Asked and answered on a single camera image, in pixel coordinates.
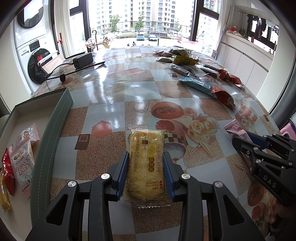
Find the yellow snack package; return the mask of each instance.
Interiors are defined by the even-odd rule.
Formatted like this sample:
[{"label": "yellow snack package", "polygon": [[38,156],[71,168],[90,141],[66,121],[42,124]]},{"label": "yellow snack package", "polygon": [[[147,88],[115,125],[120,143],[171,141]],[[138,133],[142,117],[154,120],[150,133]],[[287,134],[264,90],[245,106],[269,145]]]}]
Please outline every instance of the yellow snack package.
[{"label": "yellow snack package", "polygon": [[137,207],[169,205],[163,173],[166,130],[140,126],[130,126],[129,129],[128,172],[121,201]]}]

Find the wall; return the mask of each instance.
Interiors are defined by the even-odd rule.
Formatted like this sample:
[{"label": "wall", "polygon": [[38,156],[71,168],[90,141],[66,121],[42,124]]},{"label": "wall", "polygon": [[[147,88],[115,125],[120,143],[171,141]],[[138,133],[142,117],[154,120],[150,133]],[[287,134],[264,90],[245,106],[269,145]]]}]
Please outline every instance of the wall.
[{"label": "wall", "polygon": [[292,40],[280,24],[276,53],[270,71],[257,95],[268,111],[273,107],[286,84],[294,63],[295,51]]},{"label": "wall", "polygon": [[13,36],[11,22],[0,38],[0,95],[10,111],[15,105],[30,98],[22,81],[23,73],[16,55]]}]

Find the pink snack package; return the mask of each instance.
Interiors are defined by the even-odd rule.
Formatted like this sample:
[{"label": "pink snack package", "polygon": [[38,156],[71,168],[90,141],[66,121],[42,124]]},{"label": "pink snack package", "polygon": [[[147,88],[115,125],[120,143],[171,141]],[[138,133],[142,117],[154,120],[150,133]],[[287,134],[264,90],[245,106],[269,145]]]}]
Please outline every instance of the pink snack package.
[{"label": "pink snack package", "polygon": [[[239,125],[239,123],[237,122],[236,119],[232,120],[231,122],[229,122],[228,124],[223,126],[223,128],[228,132],[228,134],[230,135],[230,137],[232,139],[235,138],[236,136],[239,136],[249,142],[252,142],[248,133],[241,128],[241,126]],[[244,157],[244,160],[245,160],[247,166],[250,168],[250,170],[252,170],[251,161],[250,161],[249,156],[244,153],[242,153],[242,155]]]}]

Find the tree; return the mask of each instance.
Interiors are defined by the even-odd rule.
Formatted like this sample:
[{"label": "tree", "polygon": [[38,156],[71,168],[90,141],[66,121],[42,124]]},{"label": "tree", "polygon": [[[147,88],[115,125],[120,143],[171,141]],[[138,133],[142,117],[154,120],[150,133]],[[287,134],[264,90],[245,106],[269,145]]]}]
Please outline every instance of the tree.
[{"label": "tree", "polygon": [[111,32],[111,33],[117,31],[117,23],[119,22],[120,19],[121,19],[121,16],[119,16],[118,14],[113,15],[113,16],[110,18],[110,23],[111,23],[111,29],[110,29],[110,32]]},{"label": "tree", "polygon": [[138,32],[140,32],[140,29],[144,28],[144,22],[143,22],[144,17],[145,17],[144,13],[143,12],[140,13],[138,17],[139,20],[135,24],[135,29],[137,29]]},{"label": "tree", "polygon": [[181,30],[182,28],[182,24],[179,24],[179,20],[177,19],[177,21],[175,22],[175,25],[176,25],[176,29],[177,29],[177,35],[178,35],[178,32]]}]

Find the red snack package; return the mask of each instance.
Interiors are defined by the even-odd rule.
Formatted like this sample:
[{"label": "red snack package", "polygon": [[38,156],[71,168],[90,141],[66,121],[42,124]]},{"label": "red snack package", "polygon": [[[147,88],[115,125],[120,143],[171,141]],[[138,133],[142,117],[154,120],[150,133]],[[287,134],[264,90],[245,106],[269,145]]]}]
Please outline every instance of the red snack package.
[{"label": "red snack package", "polygon": [[13,169],[11,166],[10,157],[8,155],[8,150],[6,151],[2,157],[2,170],[4,175],[4,181],[6,184],[6,188],[10,195],[15,194],[15,176],[13,174]]},{"label": "red snack package", "polygon": [[219,100],[223,105],[235,110],[235,104],[232,96],[225,90],[218,88],[217,86],[211,86],[211,93]]},{"label": "red snack package", "polygon": [[238,78],[238,77],[235,76],[235,75],[230,75],[230,79],[229,79],[229,81],[232,82],[232,83],[234,83],[234,84],[236,84],[236,85],[244,85],[244,84],[241,82],[240,78]]}]

